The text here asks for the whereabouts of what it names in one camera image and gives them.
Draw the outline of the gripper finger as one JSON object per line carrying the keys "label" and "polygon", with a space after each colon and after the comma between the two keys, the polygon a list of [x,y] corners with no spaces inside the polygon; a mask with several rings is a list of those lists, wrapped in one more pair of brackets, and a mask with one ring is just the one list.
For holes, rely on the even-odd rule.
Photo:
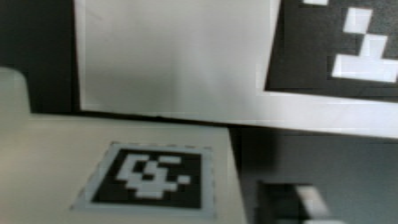
{"label": "gripper finger", "polygon": [[258,224],[345,224],[313,185],[258,183]]}

